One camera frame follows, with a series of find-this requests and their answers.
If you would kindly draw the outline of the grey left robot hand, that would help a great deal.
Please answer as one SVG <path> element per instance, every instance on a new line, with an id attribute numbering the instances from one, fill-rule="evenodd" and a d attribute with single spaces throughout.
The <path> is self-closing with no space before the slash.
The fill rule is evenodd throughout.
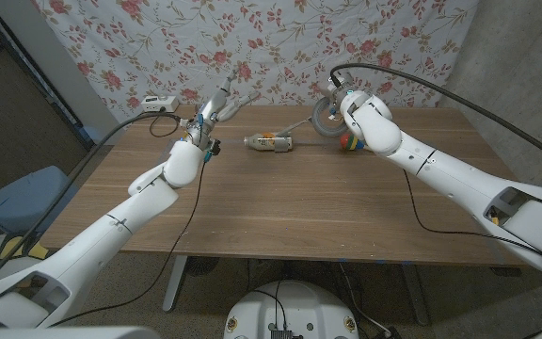
<path id="1" fill-rule="evenodd" d="M 236 78 L 237 70 L 234 69 L 227 74 L 210 99 L 199 108 L 196 117 L 187 124 L 187 139 L 202 150 L 208 147 L 210 134 L 218 122 L 232 119 L 243 106 L 260 96 L 259 91 L 253 90 L 229 103 L 231 82 Z"/>

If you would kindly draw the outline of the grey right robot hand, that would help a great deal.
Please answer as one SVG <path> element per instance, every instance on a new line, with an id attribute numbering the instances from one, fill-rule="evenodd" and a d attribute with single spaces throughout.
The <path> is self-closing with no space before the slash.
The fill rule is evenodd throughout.
<path id="1" fill-rule="evenodd" d="M 340 112 L 340 104 L 342 98 L 339 97 L 339 89 L 341 86 L 350 86 L 353 84 L 353 77 L 349 71 L 337 71 L 335 77 L 340 83 L 339 86 L 336 86 L 332 81 L 332 78 L 329 77 L 327 83 L 322 86 L 322 94 L 329 99 L 330 102 L 330 119 L 334 121 L 341 120 L 342 113 Z"/>

